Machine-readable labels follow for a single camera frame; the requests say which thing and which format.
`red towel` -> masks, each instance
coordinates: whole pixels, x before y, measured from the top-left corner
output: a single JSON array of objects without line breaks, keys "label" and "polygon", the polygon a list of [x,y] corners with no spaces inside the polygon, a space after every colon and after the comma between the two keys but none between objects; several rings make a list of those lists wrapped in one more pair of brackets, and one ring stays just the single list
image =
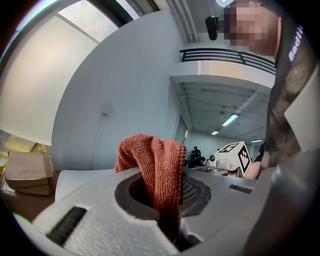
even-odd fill
[{"label": "red towel", "polygon": [[136,134],[125,138],[118,152],[116,173],[139,167],[152,207],[159,212],[159,227],[173,240],[178,231],[182,173],[186,147],[173,140]]}]

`microfiber cloth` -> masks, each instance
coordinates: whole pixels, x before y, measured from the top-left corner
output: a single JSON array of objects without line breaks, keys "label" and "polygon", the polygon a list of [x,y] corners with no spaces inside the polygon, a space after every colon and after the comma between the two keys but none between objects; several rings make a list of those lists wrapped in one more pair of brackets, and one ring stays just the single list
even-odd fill
[{"label": "microfiber cloth", "polygon": [[121,142],[114,167],[116,173],[141,169],[148,201],[159,212],[159,227],[170,240],[178,232],[185,157],[186,147],[174,140],[136,134]]}]

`black vent slot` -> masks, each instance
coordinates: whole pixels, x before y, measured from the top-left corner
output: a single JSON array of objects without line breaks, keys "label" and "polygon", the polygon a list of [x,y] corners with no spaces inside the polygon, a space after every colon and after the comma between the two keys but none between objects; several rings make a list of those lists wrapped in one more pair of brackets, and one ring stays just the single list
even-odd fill
[{"label": "black vent slot", "polygon": [[52,242],[63,246],[86,212],[87,210],[84,208],[73,207],[46,237]]},{"label": "black vent slot", "polygon": [[236,185],[236,184],[231,184],[231,185],[229,186],[229,189],[237,190],[237,191],[240,191],[240,192],[243,192],[243,193],[246,193],[246,194],[250,194],[251,191],[252,191],[252,188],[251,188],[251,187],[239,186],[239,185]]}]

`railing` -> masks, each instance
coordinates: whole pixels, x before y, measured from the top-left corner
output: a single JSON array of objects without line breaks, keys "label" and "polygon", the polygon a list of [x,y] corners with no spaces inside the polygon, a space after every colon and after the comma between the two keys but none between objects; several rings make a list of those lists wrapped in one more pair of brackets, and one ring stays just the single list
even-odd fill
[{"label": "railing", "polygon": [[181,50],[181,62],[192,61],[223,61],[244,64],[265,72],[276,74],[276,66],[273,61],[260,56],[231,49],[221,48],[198,48]]}]

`gray machine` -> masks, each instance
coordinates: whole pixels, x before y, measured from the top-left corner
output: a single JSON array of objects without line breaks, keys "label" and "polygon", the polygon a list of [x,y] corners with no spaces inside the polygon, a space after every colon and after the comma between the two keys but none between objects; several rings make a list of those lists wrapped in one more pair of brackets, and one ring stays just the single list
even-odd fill
[{"label": "gray machine", "polygon": [[307,212],[319,154],[302,152],[257,181],[186,168],[176,245],[158,227],[158,212],[143,204],[138,168],[83,185],[33,225],[17,220],[49,255],[256,255],[285,239]]}]

